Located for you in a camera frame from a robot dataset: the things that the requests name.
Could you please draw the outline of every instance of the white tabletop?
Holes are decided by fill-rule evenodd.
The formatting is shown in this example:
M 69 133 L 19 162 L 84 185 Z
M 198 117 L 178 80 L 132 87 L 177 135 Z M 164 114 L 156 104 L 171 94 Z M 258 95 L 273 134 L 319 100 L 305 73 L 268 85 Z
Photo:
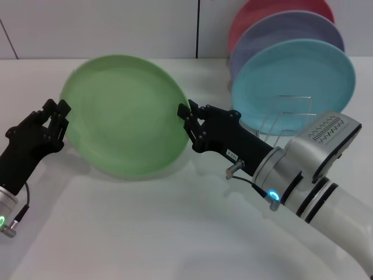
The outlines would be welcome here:
M 84 60 L 0 61 L 0 134 L 58 100 Z M 356 93 L 344 113 L 363 130 L 328 177 L 367 204 L 373 188 L 373 58 L 352 58 Z M 230 108 L 223 59 L 161 59 L 187 98 Z M 0 151 L 8 144 L 0 137 Z M 29 180 L 30 210 L 14 239 L 0 236 L 1 280 L 366 279 L 342 249 L 285 207 L 271 212 L 230 163 L 190 145 L 167 172 L 121 181 L 67 144 Z M 20 204 L 25 193 L 19 195 Z

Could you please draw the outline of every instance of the cable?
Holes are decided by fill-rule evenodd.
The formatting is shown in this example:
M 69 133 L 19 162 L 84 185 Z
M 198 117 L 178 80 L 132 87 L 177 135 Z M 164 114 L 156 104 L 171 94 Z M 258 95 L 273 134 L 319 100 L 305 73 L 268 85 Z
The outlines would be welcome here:
M 198 48 L 199 48 L 199 21 L 200 21 L 200 0 L 198 0 L 198 8 L 197 8 L 196 58 L 198 58 Z
M 26 214 L 27 210 L 29 210 L 30 208 L 30 188 L 27 182 L 25 182 L 24 185 L 27 191 L 27 202 L 26 202 L 26 205 L 21 209 L 21 211 L 19 211 L 17 216 L 14 218 L 14 221 L 16 221 L 17 223 L 19 223 L 22 220 L 23 216 Z
M 30 206 L 30 188 L 29 188 L 29 185 L 28 185 L 27 182 L 25 182 L 24 185 L 26 186 L 26 191 L 27 191 L 27 203 L 26 203 L 26 205 Z
M 267 193 L 266 193 L 263 189 L 261 189 L 260 186 L 256 185 L 256 184 L 253 183 L 252 181 L 247 180 L 247 179 L 242 178 L 242 177 L 237 177 L 237 176 L 233 176 L 232 178 L 237 179 L 237 180 L 244 181 L 244 182 L 246 182 L 246 183 L 249 183 L 249 184 L 252 186 L 252 188 L 253 188 L 253 189 L 254 189 L 258 194 L 261 195 L 262 198 L 265 198 L 265 197 L 267 196 Z

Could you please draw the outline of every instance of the plate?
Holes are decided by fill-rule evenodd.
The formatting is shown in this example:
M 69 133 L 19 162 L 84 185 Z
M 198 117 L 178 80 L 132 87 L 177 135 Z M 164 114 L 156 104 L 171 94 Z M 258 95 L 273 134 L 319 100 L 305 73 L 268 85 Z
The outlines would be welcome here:
M 270 15 L 287 10 L 314 12 L 334 22 L 332 10 L 324 0 L 249 0 L 236 15 L 231 25 L 228 38 L 230 54 L 248 28 Z
M 310 105 L 313 114 L 341 112 L 355 83 L 354 67 L 337 47 L 319 40 L 290 40 L 259 52 L 242 67 L 233 84 L 232 104 L 249 127 L 294 135 L 310 121 L 301 115 L 309 112 Z M 312 102 L 277 96 L 310 97 Z
M 186 98 L 149 61 L 126 55 L 88 61 L 68 78 L 60 99 L 72 108 L 69 142 L 92 165 L 116 176 L 159 172 L 188 142 L 177 116 Z
M 302 38 L 322 40 L 344 51 L 341 34 L 325 17 L 304 10 L 277 13 L 246 30 L 235 45 L 230 59 L 232 81 L 258 52 L 283 41 Z

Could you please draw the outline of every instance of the green led light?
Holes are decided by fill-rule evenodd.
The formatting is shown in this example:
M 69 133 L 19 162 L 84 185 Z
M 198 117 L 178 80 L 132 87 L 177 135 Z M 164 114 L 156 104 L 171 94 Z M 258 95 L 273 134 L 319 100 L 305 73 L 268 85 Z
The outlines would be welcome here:
M 5 223 L 5 217 L 4 216 L 0 216 L 0 228 L 2 227 L 2 225 Z

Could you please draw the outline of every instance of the blue led light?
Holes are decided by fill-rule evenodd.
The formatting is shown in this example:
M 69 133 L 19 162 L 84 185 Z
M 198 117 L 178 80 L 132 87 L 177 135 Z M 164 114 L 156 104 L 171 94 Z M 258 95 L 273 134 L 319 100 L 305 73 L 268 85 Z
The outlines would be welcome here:
M 269 191 L 268 194 L 274 199 L 274 200 L 280 200 L 279 195 L 275 191 Z

